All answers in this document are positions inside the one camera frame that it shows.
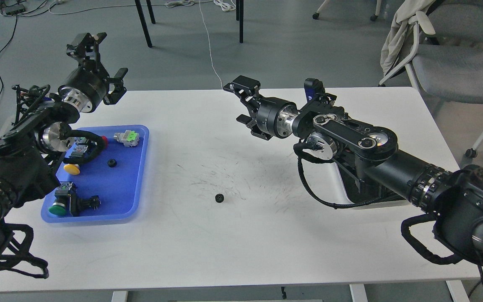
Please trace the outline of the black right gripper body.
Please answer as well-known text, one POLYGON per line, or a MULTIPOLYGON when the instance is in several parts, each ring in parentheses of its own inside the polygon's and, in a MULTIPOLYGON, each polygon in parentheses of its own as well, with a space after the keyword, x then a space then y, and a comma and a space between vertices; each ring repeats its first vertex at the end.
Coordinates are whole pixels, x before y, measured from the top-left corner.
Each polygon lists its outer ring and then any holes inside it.
POLYGON ((273 131, 273 136, 285 139, 293 134, 293 121, 299 115, 297 105, 276 97, 260 97, 260 107, 257 110, 249 110, 251 118, 267 118, 268 131, 273 131))

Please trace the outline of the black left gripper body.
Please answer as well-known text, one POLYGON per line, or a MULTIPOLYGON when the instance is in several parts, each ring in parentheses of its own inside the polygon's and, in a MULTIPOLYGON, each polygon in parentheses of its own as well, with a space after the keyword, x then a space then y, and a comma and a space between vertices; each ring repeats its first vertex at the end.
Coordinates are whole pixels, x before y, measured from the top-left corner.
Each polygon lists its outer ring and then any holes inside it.
POLYGON ((87 69, 76 68, 58 88, 62 102, 73 105, 79 113, 92 113, 101 102, 106 100, 109 73, 101 66, 87 69))

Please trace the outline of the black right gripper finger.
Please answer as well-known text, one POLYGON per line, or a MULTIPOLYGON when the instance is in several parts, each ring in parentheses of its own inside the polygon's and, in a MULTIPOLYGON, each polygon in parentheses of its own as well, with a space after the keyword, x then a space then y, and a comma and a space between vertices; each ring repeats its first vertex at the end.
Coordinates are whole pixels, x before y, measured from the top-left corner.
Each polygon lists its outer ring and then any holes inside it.
POLYGON ((225 84, 223 90, 235 94, 248 110, 257 110, 260 107, 260 87, 261 83, 258 80, 240 75, 225 84))
POLYGON ((251 135, 255 137, 263 140, 270 140, 273 137, 273 131, 269 132, 267 128, 267 118, 251 118, 247 115, 239 115, 236 120, 250 129, 251 135))

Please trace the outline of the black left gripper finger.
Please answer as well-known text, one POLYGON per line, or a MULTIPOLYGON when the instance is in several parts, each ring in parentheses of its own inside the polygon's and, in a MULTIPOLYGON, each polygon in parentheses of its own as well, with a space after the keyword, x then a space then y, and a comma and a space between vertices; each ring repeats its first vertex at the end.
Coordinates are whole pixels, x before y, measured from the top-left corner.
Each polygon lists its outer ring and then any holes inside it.
POLYGON ((71 44, 67 44, 66 54, 75 59, 81 68, 99 70, 101 66, 99 45, 106 36, 105 32, 96 35, 79 33, 71 44))
POLYGON ((109 85, 113 85, 114 89, 106 94, 103 98, 103 102, 106 105, 115 105, 124 96, 127 89, 123 85, 123 77, 128 73, 128 68, 120 68, 114 77, 107 77, 104 82, 109 85))

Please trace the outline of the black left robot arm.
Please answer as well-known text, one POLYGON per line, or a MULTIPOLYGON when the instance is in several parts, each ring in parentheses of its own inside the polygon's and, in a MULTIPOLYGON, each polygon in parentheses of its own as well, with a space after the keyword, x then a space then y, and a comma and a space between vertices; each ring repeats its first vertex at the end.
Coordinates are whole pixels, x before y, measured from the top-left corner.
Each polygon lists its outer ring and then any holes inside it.
POLYGON ((80 33, 67 45, 66 54, 78 67, 57 93, 50 92, 50 85, 13 88, 17 98, 15 124, 0 137, 0 271, 15 271, 15 266, 25 261, 42 273, 18 273, 48 278, 47 261, 29 252, 33 228, 7 224, 5 216, 12 208, 42 199, 59 187, 56 172, 61 163, 88 163, 106 148, 103 137, 70 126, 81 113, 94 112, 100 102, 114 105, 127 91, 123 77, 128 69, 121 68, 111 77, 101 63, 99 45, 106 36, 105 32, 80 33))

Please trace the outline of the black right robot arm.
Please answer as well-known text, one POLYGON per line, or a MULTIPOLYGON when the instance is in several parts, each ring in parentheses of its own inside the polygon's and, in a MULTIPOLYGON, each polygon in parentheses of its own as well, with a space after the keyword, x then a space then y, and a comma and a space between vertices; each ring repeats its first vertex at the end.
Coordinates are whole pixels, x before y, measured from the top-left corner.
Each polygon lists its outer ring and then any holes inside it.
POLYGON ((306 104, 260 94, 260 82, 243 75, 223 86, 248 109, 236 120, 253 136, 270 140, 297 136, 293 146, 306 191, 330 208, 356 208, 403 198, 423 214, 401 223, 401 235, 424 259, 437 265, 462 260, 477 265, 483 277, 483 167, 469 165, 456 172, 422 161, 398 147, 395 132, 360 122, 335 106, 315 78, 304 82, 306 104), (310 189, 303 160, 335 163, 361 195, 357 204, 324 201, 310 189))

